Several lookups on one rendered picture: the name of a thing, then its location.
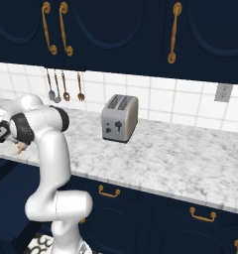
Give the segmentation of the wooden rolling pin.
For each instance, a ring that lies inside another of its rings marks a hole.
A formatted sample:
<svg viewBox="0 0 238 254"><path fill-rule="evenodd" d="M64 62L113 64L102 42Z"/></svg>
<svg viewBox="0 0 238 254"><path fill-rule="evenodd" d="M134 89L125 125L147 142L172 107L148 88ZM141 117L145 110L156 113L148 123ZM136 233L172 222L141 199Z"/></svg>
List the wooden rolling pin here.
<svg viewBox="0 0 238 254"><path fill-rule="evenodd" d="M25 151L28 148L28 144L19 142L17 145L17 154L20 154L22 151Z"/></svg>

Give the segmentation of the hanging wooden spatula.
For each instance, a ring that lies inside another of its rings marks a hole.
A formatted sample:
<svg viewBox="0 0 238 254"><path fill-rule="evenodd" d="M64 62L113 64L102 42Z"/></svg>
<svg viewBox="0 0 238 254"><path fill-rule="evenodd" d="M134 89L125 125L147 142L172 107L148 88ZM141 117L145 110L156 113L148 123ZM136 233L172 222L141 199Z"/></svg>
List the hanging wooden spatula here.
<svg viewBox="0 0 238 254"><path fill-rule="evenodd" d="M62 78L62 84L63 84L63 90L64 90L63 99L64 99L65 101L70 101L70 95L69 95L69 93L68 93L67 90L66 90L65 76L64 76L63 70L61 70L61 78Z"/></svg>

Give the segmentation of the hanging wooden fork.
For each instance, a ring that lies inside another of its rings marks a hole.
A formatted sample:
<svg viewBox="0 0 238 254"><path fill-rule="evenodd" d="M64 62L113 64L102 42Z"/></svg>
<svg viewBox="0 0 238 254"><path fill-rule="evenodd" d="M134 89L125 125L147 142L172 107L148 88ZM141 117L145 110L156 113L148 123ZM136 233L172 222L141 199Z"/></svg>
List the hanging wooden fork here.
<svg viewBox="0 0 238 254"><path fill-rule="evenodd" d="M79 101L83 101L85 97L84 97L84 94L81 92L81 79L80 79L79 72L77 73L77 82L78 82L78 90L79 90L77 97Z"/></svg>

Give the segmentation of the hanging metal spoon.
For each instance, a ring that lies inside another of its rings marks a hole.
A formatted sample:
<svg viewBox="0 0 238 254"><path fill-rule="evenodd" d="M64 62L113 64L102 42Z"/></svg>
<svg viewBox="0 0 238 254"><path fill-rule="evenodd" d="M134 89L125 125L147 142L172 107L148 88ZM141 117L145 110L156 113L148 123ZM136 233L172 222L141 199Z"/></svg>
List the hanging metal spoon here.
<svg viewBox="0 0 238 254"><path fill-rule="evenodd" d="M55 103L60 103L61 97L60 97L59 81L58 81L57 72L55 69L54 69L54 77L55 77L55 83L56 83L57 93L58 93L57 97L55 98Z"/></svg>

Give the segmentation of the navy drawer front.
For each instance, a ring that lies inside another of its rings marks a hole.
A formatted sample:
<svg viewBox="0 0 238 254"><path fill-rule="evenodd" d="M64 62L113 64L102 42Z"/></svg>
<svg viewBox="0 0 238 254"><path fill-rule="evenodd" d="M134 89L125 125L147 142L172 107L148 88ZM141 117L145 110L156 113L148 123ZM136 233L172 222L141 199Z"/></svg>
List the navy drawer front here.
<svg viewBox="0 0 238 254"><path fill-rule="evenodd" d="M203 217L209 217L210 212L215 211L216 218L214 222L204 222L191 217L189 212L191 206L195 208L196 215L200 215ZM224 211L221 209L199 205L187 201L176 200L173 198L157 195L154 211L156 213L168 215L173 218L194 221L198 224L205 224L211 227L238 230L237 213Z"/></svg>
<svg viewBox="0 0 238 254"><path fill-rule="evenodd" d="M143 191L132 190L78 176L72 176L66 185L69 190L88 191L94 199L97 199L100 202L109 203L110 205L119 203L140 209L151 210L155 200L155 197L152 194ZM103 196L98 192L99 185L104 186L104 192L114 193L115 190L119 189L121 193L116 198Z"/></svg>

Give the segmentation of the hanging metal ladle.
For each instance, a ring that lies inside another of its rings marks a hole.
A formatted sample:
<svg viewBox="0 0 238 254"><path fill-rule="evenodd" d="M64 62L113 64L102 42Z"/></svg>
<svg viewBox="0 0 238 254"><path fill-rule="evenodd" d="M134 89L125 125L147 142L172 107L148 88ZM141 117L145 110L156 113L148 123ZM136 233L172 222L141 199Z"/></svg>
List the hanging metal ladle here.
<svg viewBox="0 0 238 254"><path fill-rule="evenodd" d="M52 90L52 83L51 83L51 78L50 78L50 74L49 74L49 70L46 68L47 70L47 79L48 79L48 83L49 83L49 87L50 87L50 91L49 91L49 99L51 101L54 101L56 98L56 94L55 92Z"/></svg>

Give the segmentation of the silver toaster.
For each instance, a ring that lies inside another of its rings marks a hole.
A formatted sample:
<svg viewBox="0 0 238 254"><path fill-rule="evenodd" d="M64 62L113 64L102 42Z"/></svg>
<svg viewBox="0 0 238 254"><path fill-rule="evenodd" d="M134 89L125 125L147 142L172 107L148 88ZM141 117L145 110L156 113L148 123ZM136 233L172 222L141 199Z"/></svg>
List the silver toaster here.
<svg viewBox="0 0 238 254"><path fill-rule="evenodd" d="M127 143L138 123L136 96L114 94L101 114L102 138Z"/></svg>

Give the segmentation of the navy wall cupboard door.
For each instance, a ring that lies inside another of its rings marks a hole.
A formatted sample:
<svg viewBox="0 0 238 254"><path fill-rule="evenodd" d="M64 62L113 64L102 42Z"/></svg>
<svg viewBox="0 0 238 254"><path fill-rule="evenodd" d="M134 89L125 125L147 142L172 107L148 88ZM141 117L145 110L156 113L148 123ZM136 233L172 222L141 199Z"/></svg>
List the navy wall cupboard door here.
<svg viewBox="0 0 238 254"><path fill-rule="evenodd" d="M168 63L180 2L175 53ZM238 84L238 0L168 0L162 74L165 77Z"/></svg>
<svg viewBox="0 0 238 254"><path fill-rule="evenodd" d="M70 70L159 76L166 0L58 0Z"/></svg>
<svg viewBox="0 0 238 254"><path fill-rule="evenodd" d="M62 67L54 0L0 0L0 63Z"/></svg>

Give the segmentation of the grey wall socket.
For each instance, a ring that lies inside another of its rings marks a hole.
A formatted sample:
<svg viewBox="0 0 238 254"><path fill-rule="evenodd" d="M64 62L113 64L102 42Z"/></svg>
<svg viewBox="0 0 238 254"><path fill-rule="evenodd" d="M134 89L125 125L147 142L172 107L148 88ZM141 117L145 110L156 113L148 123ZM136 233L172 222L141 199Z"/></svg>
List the grey wall socket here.
<svg viewBox="0 0 238 254"><path fill-rule="evenodd" d="M232 89L232 84L219 83L217 85L214 100L218 102L228 102L230 100Z"/></svg>

